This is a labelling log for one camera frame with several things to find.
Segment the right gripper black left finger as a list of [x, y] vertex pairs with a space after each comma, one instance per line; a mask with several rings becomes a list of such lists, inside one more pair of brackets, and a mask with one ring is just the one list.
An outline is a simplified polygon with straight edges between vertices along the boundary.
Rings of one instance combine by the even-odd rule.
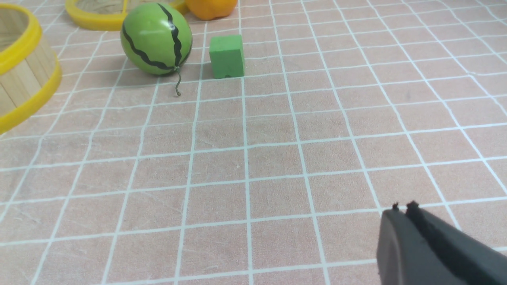
[[383, 285], [436, 285], [444, 267], [398, 203], [382, 213], [377, 265]]

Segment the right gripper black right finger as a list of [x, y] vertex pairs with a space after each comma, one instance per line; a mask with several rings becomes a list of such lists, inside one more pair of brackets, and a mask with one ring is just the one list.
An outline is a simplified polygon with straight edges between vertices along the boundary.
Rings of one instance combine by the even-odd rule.
[[437, 258], [467, 285], [505, 285], [506, 256], [419, 207], [407, 204], [411, 220]]

